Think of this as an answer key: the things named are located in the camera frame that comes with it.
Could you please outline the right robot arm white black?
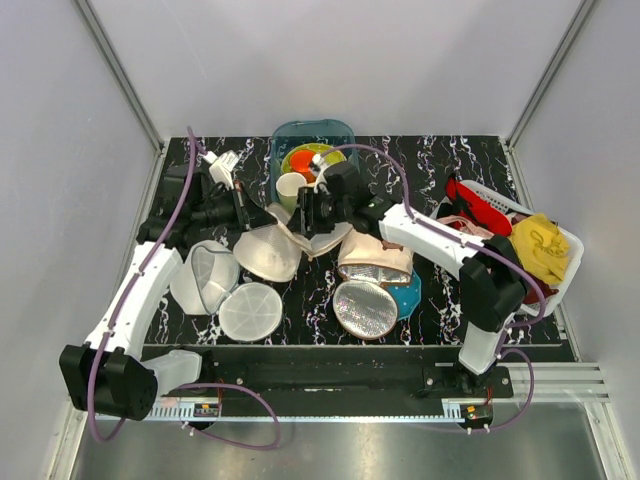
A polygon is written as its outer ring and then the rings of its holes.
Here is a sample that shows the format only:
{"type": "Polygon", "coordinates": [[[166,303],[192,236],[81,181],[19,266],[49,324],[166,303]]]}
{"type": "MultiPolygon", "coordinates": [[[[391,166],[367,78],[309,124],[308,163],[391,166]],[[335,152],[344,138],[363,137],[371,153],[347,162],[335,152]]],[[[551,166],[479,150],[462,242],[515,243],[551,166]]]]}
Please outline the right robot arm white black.
{"type": "Polygon", "coordinates": [[[347,162],[328,167],[314,185],[298,189],[287,228],[312,239],[344,222],[360,233],[412,250],[458,280],[468,325],[454,384],[463,395],[480,394],[490,383],[488,370],[498,359],[503,330],[527,293],[524,271],[509,240],[457,231],[416,212],[406,200],[377,195],[347,162]]]}

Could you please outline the beige mesh bra laundry bag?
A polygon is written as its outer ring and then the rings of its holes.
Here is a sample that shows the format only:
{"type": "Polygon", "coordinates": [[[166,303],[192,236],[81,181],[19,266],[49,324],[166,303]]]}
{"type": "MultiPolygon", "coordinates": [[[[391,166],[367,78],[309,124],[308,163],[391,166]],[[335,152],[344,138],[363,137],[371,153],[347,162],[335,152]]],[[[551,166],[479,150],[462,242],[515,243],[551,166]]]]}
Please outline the beige mesh bra laundry bag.
{"type": "Polygon", "coordinates": [[[291,215],[283,206],[272,203],[266,211],[277,219],[277,223],[244,232],[236,242],[233,254],[245,270],[272,282],[292,280],[304,255],[313,259],[328,253],[352,230],[349,223],[343,222],[328,234],[306,239],[288,230],[291,215]]]}

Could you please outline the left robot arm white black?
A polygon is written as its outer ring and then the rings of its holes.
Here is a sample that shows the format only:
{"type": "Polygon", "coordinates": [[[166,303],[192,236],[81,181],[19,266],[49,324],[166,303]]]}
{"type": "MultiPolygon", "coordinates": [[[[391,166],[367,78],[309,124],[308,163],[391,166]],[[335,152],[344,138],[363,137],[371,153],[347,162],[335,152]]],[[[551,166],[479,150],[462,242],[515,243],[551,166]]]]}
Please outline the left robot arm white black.
{"type": "Polygon", "coordinates": [[[129,269],[106,313],[80,345],[67,345],[59,366],[73,406],[140,421],[155,400],[183,385],[196,396],[215,386],[216,372],[200,354],[175,350],[142,361],[159,301],[184,266],[201,232],[223,226],[245,232],[275,224],[239,181],[207,188],[199,172],[182,168],[160,190],[160,213],[139,227],[129,269]]]}

